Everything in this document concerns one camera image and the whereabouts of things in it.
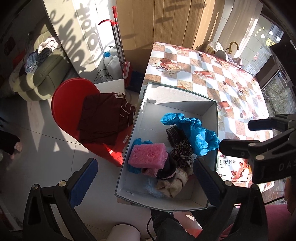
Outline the floral tissue pack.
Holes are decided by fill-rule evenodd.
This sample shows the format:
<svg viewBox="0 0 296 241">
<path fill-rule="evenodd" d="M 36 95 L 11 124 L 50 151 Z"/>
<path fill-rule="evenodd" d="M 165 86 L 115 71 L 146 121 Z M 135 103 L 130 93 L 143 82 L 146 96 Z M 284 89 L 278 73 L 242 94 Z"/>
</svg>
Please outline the floral tissue pack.
<svg viewBox="0 0 296 241">
<path fill-rule="evenodd" d="M 216 172 L 224 181 L 247 182 L 249 165 L 245 159 L 225 156 L 218 150 Z"/>
</svg>

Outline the blue plastic glove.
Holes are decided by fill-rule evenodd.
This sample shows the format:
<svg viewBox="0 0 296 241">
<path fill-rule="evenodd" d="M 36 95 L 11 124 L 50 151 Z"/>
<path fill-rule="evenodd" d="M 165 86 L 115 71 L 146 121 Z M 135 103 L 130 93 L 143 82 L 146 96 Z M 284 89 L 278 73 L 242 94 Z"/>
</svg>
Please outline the blue plastic glove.
<svg viewBox="0 0 296 241">
<path fill-rule="evenodd" d="M 187 118 L 183 113 L 166 113 L 161 123 L 165 126 L 176 125 L 182 130 L 197 156 L 206 156 L 209 151 L 219 148 L 220 140 L 216 133 L 204 128 L 198 118 Z"/>
</svg>

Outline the pile of clothes on chair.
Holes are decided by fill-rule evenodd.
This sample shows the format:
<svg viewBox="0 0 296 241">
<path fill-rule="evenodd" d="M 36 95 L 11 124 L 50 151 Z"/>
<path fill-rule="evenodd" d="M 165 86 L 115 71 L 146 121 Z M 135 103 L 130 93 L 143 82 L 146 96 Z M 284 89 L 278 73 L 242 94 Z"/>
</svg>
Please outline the pile of clothes on chair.
<svg viewBox="0 0 296 241">
<path fill-rule="evenodd" d="M 231 64 L 234 64 L 240 68 L 243 67 L 242 59 L 240 57 L 232 57 L 232 45 L 236 45 L 237 50 L 239 50 L 239 45 L 235 42 L 232 41 L 229 44 L 229 48 L 224 51 L 222 45 L 219 42 L 209 42 L 205 48 L 205 53 L 210 54 L 214 57 L 220 58 L 226 62 L 229 62 Z"/>
</svg>

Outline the pink sponge block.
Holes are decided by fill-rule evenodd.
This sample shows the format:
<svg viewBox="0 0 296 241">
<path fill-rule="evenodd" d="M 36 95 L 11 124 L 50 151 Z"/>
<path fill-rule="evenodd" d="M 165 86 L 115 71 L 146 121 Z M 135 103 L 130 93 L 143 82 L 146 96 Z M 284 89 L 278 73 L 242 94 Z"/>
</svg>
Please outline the pink sponge block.
<svg viewBox="0 0 296 241">
<path fill-rule="evenodd" d="M 155 143 L 146 146 L 150 148 L 146 156 L 152 160 L 154 169 L 162 169 L 168 156 L 165 144 Z"/>
</svg>

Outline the white cardboard storage box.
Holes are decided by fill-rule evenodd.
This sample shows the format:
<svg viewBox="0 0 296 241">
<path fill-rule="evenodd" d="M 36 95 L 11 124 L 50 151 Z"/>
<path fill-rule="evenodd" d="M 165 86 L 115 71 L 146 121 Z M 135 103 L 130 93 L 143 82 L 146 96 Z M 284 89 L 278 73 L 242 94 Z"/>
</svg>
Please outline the white cardboard storage box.
<svg viewBox="0 0 296 241">
<path fill-rule="evenodd" d="M 156 198 L 145 186 L 148 177 L 128 171 L 128 158 L 133 141 L 163 143 L 168 151 L 171 145 L 166 134 L 167 127 L 161 123 L 167 113 L 182 113 L 187 118 L 198 118 L 202 126 L 218 132 L 217 103 L 203 95 L 174 86 L 149 82 L 144 88 L 142 102 L 137 106 L 132 133 L 124 151 L 124 161 L 118 177 L 115 195 L 130 203 L 163 211 L 193 211 L 207 208 L 209 202 L 197 178 L 190 176 L 186 185 L 175 198 Z"/>
</svg>

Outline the dark maroon garment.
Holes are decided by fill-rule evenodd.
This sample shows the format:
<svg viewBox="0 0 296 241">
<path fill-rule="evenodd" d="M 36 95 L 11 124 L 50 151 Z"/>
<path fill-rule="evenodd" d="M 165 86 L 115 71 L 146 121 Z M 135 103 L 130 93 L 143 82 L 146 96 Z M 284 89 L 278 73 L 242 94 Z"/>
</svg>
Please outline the dark maroon garment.
<svg viewBox="0 0 296 241">
<path fill-rule="evenodd" d="M 78 125 L 79 142 L 115 145 L 118 134 L 133 124 L 135 111 L 134 105 L 114 92 L 85 97 Z"/>
</svg>

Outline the black knitted hat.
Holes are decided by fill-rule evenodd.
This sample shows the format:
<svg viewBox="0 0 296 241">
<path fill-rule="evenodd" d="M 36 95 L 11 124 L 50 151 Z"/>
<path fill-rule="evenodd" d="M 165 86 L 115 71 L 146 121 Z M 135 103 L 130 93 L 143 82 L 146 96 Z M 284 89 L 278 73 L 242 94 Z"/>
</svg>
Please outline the black knitted hat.
<svg viewBox="0 0 296 241">
<path fill-rule="evenodd" d="M 164 167 L 159 169 L 156 175 L 156 179 L 165 180 L 172 178 L 177 171 L 175 161 L 172 159 L 171 155 L 167 152 L 168 156 L 165 161 Z"/>
</svg>

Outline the brown cardboard panel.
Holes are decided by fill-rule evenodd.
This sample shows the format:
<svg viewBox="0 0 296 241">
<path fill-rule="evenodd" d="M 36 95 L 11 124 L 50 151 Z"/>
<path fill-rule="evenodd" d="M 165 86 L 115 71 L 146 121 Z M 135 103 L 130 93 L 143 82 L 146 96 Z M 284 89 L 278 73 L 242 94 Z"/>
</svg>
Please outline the brown cardboard panel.
<svg viewBox="0 0 296 241">
<path fill-rule="evenodd" d="M 212 40 L 224 0 L 116 1 L 125 57 L 144 73 L 154 42 L 196 49 Z"/>
</svg>

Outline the red handled mop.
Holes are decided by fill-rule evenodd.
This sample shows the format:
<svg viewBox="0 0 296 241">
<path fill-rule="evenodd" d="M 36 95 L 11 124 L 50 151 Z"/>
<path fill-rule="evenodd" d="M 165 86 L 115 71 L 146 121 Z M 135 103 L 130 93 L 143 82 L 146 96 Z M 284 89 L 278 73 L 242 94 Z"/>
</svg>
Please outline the red handled mop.
<svg viewBox="0 0 296 241">
<path fill-rule="evenodd" d="M 115 42 L 115 46 L 116 46 L 118 57 L 119 57 L 119 63 L 121 66 L 121 71 L 123 73 L 123 79 L 128 80 L 130 78 L 130 73 L 132 72 L 132 68 L 130 66 L 130 62 L 126 61 L 126 58 L 125 58 L 122 39 L 121 39 L 121 35 L 120 35 L 118 14 L 117 14 L 117 7 L 116 6 L 112 6 L 112 12 L 113 12 L 114 20 L 105 19 L 105 20 L 100 21 L 98 25 L 100 26 L 102 23 L 105 23 L 105 22 L 109 22 L 111 24 L 114 42 Z"/>
</svg>

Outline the white plastic bottle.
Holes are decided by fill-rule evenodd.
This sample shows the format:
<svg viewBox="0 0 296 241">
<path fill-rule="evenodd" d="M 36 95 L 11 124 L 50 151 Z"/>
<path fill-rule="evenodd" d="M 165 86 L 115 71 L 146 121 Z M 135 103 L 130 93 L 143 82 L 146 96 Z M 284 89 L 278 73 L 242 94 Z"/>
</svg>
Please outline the white plastic bottle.
<svg viewBox="0 0 296 241">
<path fill-rule="evenodd" d="M 111 47 L 109 51 L 104 52 L 104 60 L 107 73 L 113 80 L 122 79 L 123 73 L 116 47 Z"/>
</svg>

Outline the leopard print scrunchie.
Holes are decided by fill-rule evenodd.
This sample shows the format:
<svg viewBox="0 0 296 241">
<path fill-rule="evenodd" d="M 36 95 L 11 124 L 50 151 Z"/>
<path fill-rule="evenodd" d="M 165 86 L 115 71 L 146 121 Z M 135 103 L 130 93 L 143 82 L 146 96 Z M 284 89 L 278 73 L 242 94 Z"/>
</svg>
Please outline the leopard print scrunchie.
<svg viewBox="0 0 296 241">
<path fill-rule="evenodd" d="M 170 155 L 177 168 L 187 169 L 192 166 L 193 148 L 188 140 L 181 140 L 176 143 Z"/>
</svg>

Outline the checkered patterned tablecloth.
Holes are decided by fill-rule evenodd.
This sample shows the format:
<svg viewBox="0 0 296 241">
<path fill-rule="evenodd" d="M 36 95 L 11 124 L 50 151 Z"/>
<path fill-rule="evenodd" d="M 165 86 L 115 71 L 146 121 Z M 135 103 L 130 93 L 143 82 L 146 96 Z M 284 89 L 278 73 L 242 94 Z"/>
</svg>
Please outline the checkered patterned tablecloth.
<svg viewBox="0 0 296 241">
<path fill-rule="evenodd" d="M 259 140 L 273 137 L 271 130 L 250 131 L 251 120 L 269 117 L 257 80 L 221 58 L 181 46 L 155 42 L 142 87 L 159 82 L 213 99 L 218 109 L 218 137 Z"/>
</svg>

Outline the green leather sofa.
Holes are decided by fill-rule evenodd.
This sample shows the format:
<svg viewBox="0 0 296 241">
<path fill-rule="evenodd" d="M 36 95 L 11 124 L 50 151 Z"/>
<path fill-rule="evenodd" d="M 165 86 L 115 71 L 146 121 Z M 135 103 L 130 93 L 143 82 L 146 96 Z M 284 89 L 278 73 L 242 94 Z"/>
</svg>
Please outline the green leather sofa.
<svg viewBox="0 0 296 241">
<path fill-rule="evenodd" d="M 71 68 L 53 27 L 42 18 L 28 34 L 25 55 L 11 73 L 9 84 L 26 101 L 50 99 Z"/>
</svg>

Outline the red plastic chair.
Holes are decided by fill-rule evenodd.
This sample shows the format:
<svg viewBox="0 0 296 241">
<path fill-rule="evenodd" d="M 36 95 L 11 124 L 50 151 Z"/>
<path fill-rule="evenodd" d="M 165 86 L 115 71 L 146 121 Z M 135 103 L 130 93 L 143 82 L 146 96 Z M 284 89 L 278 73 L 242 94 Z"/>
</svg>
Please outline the red plastic chair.
<svg viewBox="0 0 296 241">
<path fill-rule="evenodd" d="M 63 82 L 53 94 L 51 102 L 53 119 L 64 132 L 78 142 L 78 125 L 81 118 L 83 101 L 85 97 L 96 93 L 103 92 L 91 81 L 85 78 L 71 78 Z M 133 124 L 118 134 L 115 145 L 79 143 L 97 156 L 106 159 L 117 167 L 121 167 L 123 164 L 122 152 L 130 139 L 132 127 Z"/>
</svg>

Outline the beige towel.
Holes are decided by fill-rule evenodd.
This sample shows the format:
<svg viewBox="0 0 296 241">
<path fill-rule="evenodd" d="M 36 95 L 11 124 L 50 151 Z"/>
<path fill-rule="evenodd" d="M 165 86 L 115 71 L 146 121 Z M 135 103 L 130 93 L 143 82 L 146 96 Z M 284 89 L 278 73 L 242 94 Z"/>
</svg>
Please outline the beige towel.
<svg viewBox="0 0 296 241">
<path fill-rule="evenodd" d="M 188 179 L 187 173 L 184 170 L 177 168 L 174 177 L 158 180 L 156 190 L 167 197 L 175 198 L 186 185 Z"/>
</svg>

